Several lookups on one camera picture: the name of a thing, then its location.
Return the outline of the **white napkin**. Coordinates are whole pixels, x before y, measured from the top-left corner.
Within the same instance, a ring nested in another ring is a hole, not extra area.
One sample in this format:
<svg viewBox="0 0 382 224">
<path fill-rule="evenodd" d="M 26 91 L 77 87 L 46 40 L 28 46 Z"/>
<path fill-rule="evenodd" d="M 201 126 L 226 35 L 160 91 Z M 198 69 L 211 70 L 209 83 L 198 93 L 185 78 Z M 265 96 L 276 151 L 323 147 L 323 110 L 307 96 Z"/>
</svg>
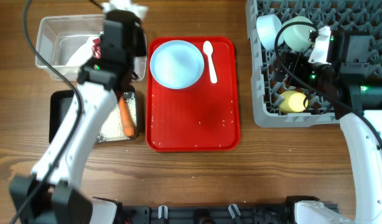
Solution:
<svg viewBox="0 0 382 224">
<path fill-rule="evenodd" d="M 147 6 L 133 4 L 132 0 L 109 0 L 101 3 L 103 13 L 108 13 L 113 10 L 129 11 L 134 13 L 138 18 L 144 20 L 148 12 Z"/>
</svg>

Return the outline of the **green bowl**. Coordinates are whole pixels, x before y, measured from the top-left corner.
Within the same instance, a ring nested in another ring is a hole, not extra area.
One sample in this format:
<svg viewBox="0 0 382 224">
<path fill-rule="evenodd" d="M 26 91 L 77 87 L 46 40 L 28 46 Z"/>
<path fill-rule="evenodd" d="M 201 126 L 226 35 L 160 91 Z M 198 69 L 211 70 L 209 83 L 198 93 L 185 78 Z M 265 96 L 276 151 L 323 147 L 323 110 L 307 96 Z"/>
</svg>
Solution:
<svg viewBox="0 0 382 224">
<path fill-rule="evenodd" d="M 312 45 L 312 42 L 309 41 L 311 30 L 313 28 L 310 26 L 294 25 L 284 30 L 282 37 L 292 50 L 304 52 Z"/>
</svg>

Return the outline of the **yellow plastic cup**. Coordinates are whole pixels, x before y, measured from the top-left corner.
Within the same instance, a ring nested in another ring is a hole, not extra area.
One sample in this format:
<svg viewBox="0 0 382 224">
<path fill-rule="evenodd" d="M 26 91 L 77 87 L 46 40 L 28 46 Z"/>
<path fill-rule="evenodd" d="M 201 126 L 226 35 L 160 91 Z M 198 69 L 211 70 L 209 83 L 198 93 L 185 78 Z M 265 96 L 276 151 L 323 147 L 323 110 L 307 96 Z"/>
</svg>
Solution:
<svg viewBox="0 0 382 224">
<path fill-rule="evenodd" d="M 280 94 L 282 98 L 279 104 L 279 110 L 282 113 L 301 113 L 308 107 L 309 100 L 307 96 L 301 92 L 287 90 Z"/>
</svg>

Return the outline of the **red snack wrapper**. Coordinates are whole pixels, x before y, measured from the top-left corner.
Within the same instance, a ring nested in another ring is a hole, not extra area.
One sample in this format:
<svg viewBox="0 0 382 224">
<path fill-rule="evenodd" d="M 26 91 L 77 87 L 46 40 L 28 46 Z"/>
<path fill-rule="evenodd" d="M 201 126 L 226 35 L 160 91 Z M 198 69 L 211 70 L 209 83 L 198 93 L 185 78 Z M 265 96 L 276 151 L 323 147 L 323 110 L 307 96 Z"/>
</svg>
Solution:
<svg viewBox="0 0 382 224">
<path fill-rule="evenodd" d="M 94 58 L 101 58 L 101 40 L 99 38 L 93 40 L 93 45 L 91 47 L 92 54 Z"/>
</svg>

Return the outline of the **blue bowl with rice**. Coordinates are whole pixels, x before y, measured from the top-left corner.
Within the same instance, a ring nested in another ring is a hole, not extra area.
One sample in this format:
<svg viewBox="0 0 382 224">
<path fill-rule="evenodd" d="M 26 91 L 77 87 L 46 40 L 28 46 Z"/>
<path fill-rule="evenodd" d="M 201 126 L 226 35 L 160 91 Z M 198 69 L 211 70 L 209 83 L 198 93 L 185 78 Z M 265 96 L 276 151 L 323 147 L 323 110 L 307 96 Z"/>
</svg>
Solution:
<svg viewBox="0 0 382 224">
<path fill-rule="evenodd" d="M 274 50 L 274 44 L 282 23 L 275 14 L 259 16 L 256 20 L 256 29 L 261 44 L 266 50 Z"/>
</svg>

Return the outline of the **light blue plate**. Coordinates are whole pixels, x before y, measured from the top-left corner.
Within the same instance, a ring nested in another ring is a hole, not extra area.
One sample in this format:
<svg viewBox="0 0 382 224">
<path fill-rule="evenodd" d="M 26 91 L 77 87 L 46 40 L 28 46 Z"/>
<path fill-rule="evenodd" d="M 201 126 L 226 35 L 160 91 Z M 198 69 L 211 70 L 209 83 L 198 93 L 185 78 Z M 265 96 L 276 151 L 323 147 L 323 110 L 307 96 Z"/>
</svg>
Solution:
<svg viewBox="0 0 382 224">
<path fill-rule="evenodd" d="M 149 67 L 160 85 L 180 90 L 195 84 L 202 76 L 205 62 L 201 51 L 190 42 L 170 40 L 153 51 Z"/>
</svg>

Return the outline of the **white plastic spoon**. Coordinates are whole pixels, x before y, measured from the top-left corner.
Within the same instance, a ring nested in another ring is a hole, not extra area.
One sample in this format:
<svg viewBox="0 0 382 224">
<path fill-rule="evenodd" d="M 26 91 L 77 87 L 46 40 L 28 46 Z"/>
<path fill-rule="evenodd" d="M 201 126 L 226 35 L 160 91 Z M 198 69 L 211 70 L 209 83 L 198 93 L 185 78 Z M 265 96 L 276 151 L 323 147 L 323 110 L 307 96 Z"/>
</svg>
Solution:
<svg viewBox="0 0 382 224">
<path fill-rule="evenodd" d="M 206 54 L 207 59 L 208 59 L 208 69 L 209 69 L 210 81 L 212 84 L 216 84 L 218 81 L 218 78 L 217 78 L 215 66 L 213 64 L 213 57 L 212 57 L 213 45 L 210 41 L 206 40 L 203 43 L 203 52 Z"/>
</svg>

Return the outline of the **orange carrot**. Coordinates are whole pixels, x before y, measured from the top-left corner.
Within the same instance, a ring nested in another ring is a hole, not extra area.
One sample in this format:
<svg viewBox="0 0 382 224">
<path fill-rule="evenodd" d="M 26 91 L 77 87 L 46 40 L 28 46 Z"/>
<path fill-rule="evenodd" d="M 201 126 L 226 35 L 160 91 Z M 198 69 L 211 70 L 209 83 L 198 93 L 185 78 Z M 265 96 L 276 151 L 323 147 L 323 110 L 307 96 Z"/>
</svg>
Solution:
<svg viewBox="0 0 382 224">
<path fill-rule="evenodd" d="M 121 117 L 123 133 L 126 137 L 132 138 L 135 135 L 136 131 L 132 117 L 129 113 L 128 107 L 126 106 L 126 102 L 123 96 L 118 101 L 118 107 Z"/>
</svg>

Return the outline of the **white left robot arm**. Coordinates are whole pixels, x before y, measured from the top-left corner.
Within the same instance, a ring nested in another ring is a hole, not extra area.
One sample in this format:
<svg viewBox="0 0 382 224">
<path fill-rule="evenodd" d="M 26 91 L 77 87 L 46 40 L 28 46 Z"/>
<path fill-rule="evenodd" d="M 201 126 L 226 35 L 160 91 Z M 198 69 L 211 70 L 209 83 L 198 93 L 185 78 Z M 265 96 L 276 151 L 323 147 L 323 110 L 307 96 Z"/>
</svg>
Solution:
<svg viewBox="0 0 382 224">
<path fill-rule="evenodd" d="M 9 191 L 22 223 L 118 223 L 122 205 L 87 199 L 83 170 L 101 126 L 134 79 L 134 59 L 146 54 L 141 19 L 131 11 L 106 13 L 100 57 L 81 66 L 71 105 L 50 146 L 28 177 L 15 176 Z"/>
</svg>

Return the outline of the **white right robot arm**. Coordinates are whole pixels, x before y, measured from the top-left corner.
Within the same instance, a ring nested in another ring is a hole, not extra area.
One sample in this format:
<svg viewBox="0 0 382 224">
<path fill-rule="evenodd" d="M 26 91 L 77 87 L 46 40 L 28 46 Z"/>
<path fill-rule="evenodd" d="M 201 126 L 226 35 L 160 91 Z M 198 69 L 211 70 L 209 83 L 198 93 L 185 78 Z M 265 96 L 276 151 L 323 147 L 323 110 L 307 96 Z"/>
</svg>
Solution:
<svg viewBox="0 0 382 224">
<path fill-rule="evenodd" d="M 355 219 L 350 220 L 313 200 L 294 204 L 296 223 L 382 223 L 382 111 L 356 112 L 350 106 L 297 78 L 274 50 L 281 67 L 304 88 L 348 111 L 340 118 L 352 164 L 356 194 Z"/>
</svg>

